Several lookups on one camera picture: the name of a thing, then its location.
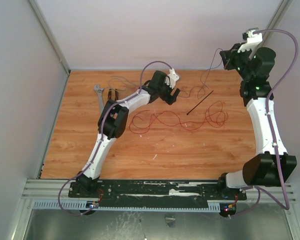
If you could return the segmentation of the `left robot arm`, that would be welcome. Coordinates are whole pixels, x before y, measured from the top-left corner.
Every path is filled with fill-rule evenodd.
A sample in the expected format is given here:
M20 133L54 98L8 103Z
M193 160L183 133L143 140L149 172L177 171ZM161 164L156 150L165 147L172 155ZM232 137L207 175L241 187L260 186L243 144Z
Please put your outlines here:
M129 114L158 98L172 105L180 93L180 89L174 89L179 79L180 76L173 68L168 74L157 70L152 79L133 94L121 100L110 99L106 102L98 120L95 145L86 165L75 180L82 194L90 198L97 193L103 163L114 142L124 133Z

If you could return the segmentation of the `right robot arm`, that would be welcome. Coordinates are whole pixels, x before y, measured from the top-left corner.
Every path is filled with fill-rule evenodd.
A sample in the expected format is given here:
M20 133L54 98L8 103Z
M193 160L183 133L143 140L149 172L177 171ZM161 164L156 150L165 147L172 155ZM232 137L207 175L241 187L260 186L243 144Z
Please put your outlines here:
M253 126L256 155L247 161L242 170L223 173L217 194L229 199L235 189L247 186L279 187L285 183L297 166L297 159L289 155L277 127L274 115L274 96L268 78L275 65L276 53L268 47L243 49L236 43L220 52L224 68L236 70L242 81L240 96L243 99Z

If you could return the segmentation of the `black zip tie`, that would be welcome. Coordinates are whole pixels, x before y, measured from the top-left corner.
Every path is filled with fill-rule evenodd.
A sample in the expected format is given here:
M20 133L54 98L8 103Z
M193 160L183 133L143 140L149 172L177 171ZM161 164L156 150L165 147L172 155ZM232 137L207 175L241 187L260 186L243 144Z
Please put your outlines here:
M186 115L188 116L195 108L197 108L206 98L208 98L212 93L214 92L214 90L212 90L211 92L209 92L200 102L198 102L191 110L189 110Z

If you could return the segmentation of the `silver adjustable wrench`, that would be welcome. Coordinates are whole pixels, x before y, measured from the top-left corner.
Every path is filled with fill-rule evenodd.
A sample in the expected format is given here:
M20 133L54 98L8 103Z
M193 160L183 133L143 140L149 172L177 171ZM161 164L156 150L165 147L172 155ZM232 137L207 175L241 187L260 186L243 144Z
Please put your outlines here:
M104 92L104 88L101 87L99 84L96 84L94 87L93 87L93 90L95 91L95 93L97 94L98 96L98 104L99 104L99 110L100 112L103 111L104 109L104 101L103 101L103 92Z

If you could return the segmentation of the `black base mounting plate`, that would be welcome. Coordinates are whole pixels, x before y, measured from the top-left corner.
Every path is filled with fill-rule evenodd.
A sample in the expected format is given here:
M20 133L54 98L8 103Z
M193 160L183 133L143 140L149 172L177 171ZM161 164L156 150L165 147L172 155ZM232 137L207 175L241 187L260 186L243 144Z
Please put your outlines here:
M188 201L225 203L244 201L247 195L237 188L227 188L225 183L214 180L123 180L103 179L97 181L97 188L87 192L76 182L70 184L70 198L109 200L112 203L144 203L150 206L171 205Z

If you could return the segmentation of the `orange handled pliers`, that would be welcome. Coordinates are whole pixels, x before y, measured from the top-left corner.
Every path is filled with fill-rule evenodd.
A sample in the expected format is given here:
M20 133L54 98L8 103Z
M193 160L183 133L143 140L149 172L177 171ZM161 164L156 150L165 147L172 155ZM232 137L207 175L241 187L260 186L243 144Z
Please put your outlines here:
M118 92L118 90L116 88L115 89L110 88L108 90L108 93L107 93L107 99L108 100L115 100L115 101L117 101L119 99L119 92Z

